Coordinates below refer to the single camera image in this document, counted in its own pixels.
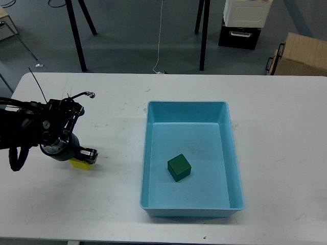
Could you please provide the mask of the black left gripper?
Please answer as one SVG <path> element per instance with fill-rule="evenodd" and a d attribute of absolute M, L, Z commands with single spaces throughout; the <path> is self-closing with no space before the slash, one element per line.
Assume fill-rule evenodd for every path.
<path fill-rule="evenodd" d="M 73 133 L 67 140 L 58 138 L 51 145 L 41 144 L 40 149 L 45 155 L 57 161 L 66 161 L 78 154 L 80 161 L 87 164 L 95 164 L 98 157 L 98 151 L 96 149 L 81 148 L 79 139 Z"/>

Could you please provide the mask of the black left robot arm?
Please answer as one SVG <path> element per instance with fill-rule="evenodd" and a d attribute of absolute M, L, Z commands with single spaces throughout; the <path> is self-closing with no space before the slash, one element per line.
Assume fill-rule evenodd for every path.
<path fill-rule="evenodd" d="M 96 162 L 97 150 L 81 147 L 73 134 L 77 119 L 85 112 L 74 99 L 82 95 L 95 97 L 95 93 L 85 91 L 61 100 L 50 99 L 44 104 L 1 98 L 2 105 L 16 109 L 1 109 L 1 149 L 8 149 L 14 172 L 21 170 L 34 146 L 39 146 L 49 157 L 69 160 L 78 168 L 88 169 Z"/>

